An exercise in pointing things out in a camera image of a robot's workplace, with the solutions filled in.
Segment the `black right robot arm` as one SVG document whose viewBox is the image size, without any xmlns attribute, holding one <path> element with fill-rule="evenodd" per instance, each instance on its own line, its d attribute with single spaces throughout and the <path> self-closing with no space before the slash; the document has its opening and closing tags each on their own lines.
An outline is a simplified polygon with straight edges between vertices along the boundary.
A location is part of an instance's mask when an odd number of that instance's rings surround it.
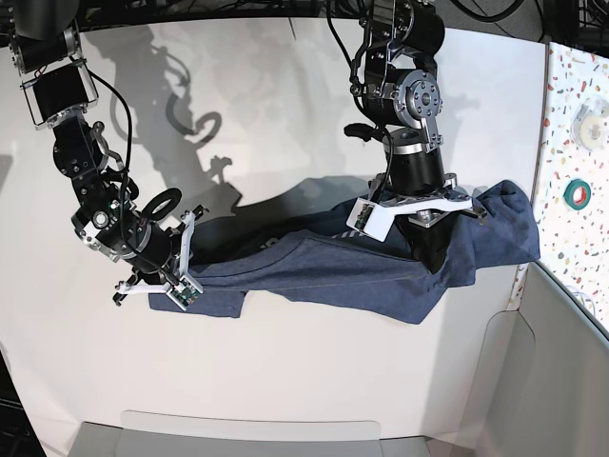
<svg viewBox="0 0 609 457">
<path fill-rule="evenodd" d="M 188 270 L 190 241 L 201 206 L 185 211 L 174 228 L 159 226 L 180 203 L 170 188 L 143 209 L 129 177 L 129 156 L 110 149 L 101 121 L 89 125 L 87 111 L 98 100 L 100 77 L 88 69 L 77 25 L 76 1 L 5 1 L 8 46 L 34 126 L 51 129 L 54 165 L 71 181 L 79 208 L 71 222 L 90 249 L 112 262 L 124 261 L 131 275 L 116 287 L 116 305 L 131 294 L 163 294 L 186 310 L 203 288 Z"/>
</svg>

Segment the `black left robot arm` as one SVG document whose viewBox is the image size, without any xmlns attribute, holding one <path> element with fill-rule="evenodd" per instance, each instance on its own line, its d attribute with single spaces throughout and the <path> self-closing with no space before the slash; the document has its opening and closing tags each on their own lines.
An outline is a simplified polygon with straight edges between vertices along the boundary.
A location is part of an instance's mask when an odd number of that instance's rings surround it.
<svg viewBox="0 0 609 457">
<path fill-rule="evenodd" d="M 485 216 L 443 168 L 435 56 L 444 24 L 424 1 L 373 1 L 361 24 L 363 42 L 350 62 L 349 82 L 370 122 L 351 124 L 344 133 L 381 142 L 386 170 L 357 199 L 347 224 L 379 242 L 397 228 L 412 258 L 435 273 L 458 216 Z"/>
</svg>

